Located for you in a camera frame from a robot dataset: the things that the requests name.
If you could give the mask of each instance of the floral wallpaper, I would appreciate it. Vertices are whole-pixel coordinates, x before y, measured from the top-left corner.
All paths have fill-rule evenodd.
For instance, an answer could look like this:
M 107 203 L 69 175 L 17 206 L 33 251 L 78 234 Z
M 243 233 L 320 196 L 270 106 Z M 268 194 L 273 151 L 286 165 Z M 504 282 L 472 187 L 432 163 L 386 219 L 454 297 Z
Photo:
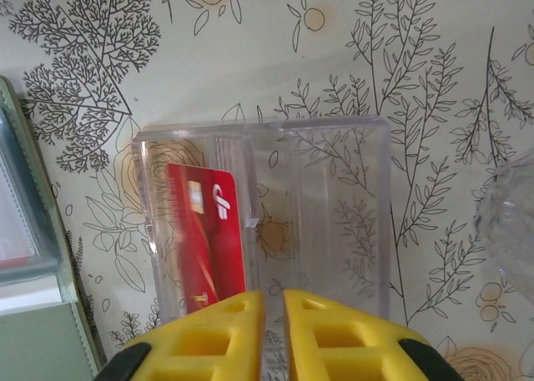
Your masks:
M 160 322 L 129 147 L 140 128 L 378 114 L 392 130 L 391 318 L 465 379 L 534 378 L 534 309 L 472 227 L 495 168 L 531 146 L 533 10 L 531 0 L 0 0 L 0 72 L 43 151 L 105 353 Z M 158 150 L 162 185 L 169 160 L 204 163 L 187 143 Z M 365 188 L 361 168 L 347 182 Z M 283 260 L 288 224 L 262 209 L 264 259 Z M 358 202 L 337 214 L 375 232 L 358 225 Z M 161 249 L 172 256 L 173 241 Z M 353 283 L 358 263 L 344 268 Z M 282 288 L 273 278 L 269 292 Z M 282 381 L 280 336 L 266 339 L 270 378 Z

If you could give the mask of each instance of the clear plastic card holder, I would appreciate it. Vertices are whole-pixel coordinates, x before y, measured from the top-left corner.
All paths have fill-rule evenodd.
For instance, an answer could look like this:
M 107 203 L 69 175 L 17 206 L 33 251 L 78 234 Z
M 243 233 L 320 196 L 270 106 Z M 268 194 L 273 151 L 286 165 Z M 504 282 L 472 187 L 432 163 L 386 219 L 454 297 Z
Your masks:
M 22 149 L 0 109 L 0 285 L 52 273 L 58 249 Z
M 247 288 L 284 316 L 301 288 L 389 316 L 390 133 L 377 117 L 148 128 L 133 141 L 163 323 L 185 314 L 167 163 L 234 175 Z

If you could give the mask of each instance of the red card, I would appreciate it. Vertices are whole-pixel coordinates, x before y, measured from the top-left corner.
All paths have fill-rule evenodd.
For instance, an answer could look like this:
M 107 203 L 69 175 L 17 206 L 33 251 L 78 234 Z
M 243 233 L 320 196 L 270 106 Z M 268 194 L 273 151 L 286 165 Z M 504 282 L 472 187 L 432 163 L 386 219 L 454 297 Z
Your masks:
M 245 291 L 238 199 L 231 173 L 168 164 L 188 313 Z

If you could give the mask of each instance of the card chip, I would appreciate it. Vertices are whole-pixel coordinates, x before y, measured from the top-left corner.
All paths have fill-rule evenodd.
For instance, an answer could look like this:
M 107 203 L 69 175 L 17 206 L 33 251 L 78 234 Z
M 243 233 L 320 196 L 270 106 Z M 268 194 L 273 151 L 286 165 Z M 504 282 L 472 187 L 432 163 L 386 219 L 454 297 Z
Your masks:
M 204 200 L 202 199 L 202 187 L 200 183 L 188 181 L 189 199 L 191 200 L 191 210 L 198 214 L 204 214 Z

